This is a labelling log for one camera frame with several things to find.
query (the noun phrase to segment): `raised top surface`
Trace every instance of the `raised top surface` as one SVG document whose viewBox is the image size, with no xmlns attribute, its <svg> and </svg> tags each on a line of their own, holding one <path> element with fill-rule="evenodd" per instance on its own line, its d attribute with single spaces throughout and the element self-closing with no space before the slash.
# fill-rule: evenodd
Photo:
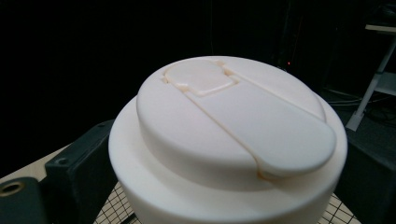
<svg viewBox="0 0 396 224">
<path fill-rule="evenodd" d="M 222 59 L 171 64 L 142 86 L 142 136 L 160 162 L 200 184 L 255 189 L 258 176 L 303 175 L 330 158 L 335 135 L 311 90 L 266 64 Z"/>
</svg>

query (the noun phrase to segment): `metal stand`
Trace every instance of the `metal stand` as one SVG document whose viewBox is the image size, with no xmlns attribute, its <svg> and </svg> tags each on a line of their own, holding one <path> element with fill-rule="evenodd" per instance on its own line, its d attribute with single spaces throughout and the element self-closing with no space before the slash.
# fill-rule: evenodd
<svg viewBox="0 0 396 224">
<path fill-rule="evenodd" d="M 379 65 L 366 93 L 364 93 L 363 99 L 361 100 L 361 104 L 358 107 L 358 110 L 350 118 L 346 127 L 354 132 L 358 129 L 361 124 L 361 119 L 364 116 L 364 108 L 367 106 L 372 94 L 374 91 L 384 92 L 386 94 L 396 95 L 396 74 L 384 72 L 385 67 L 389 61 L 390 56 L 392 55 L 395 46 L 396 46 L 396 33 L 394 33 L 394 37 L 392 39 L 392 43 L 384 56 L 381 64 Z"/>
</svg>

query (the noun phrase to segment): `grid mat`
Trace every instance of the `grid mat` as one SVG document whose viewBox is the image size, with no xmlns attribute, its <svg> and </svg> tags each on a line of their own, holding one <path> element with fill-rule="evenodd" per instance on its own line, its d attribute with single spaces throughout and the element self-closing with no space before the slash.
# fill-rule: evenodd
<svg viewBox="0 0 396 224">
<path fill-rule="evenodd" d="M 134 215 L 120 183 L 111 191 L 94 224 L 141 224 Z M 361 224 L 352 212 L 332 195 L 318 224 Z"/>
</svg>

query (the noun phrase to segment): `white cylindrical object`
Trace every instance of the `white cylindrical object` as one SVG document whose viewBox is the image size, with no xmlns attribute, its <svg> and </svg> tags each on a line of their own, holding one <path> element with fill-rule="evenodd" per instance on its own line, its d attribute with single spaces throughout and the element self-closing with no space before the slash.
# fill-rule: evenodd
<svg viewBox="0 0 396 224">
<path fill-rule="evenodd" d="M 295 77 L 200 57 L 152 74 L 109 155 L 143 224 L 317 223 L 347 156 L 344 126 Z"/>
</svg>

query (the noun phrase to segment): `hole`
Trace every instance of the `hole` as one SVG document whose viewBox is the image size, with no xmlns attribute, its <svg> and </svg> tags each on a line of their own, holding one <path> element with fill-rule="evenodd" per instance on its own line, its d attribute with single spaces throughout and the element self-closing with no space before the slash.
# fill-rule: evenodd
<svg viewBox="0 0 396 224">
<path fill-rule="evenodd" d="M 24 188 L 24 184 L 21 181 L 9 183 L 0 188 L 0 197 L 7 197 L 9 195 L 18 193 Z"/>
<path fill-rule="evenodd" d="M 57 160 L 55 162 L 60 165 L 66 165 L 69 162 L 69 160 L 67 158 L 60 158 L 59 160 Z"/>
</svg>

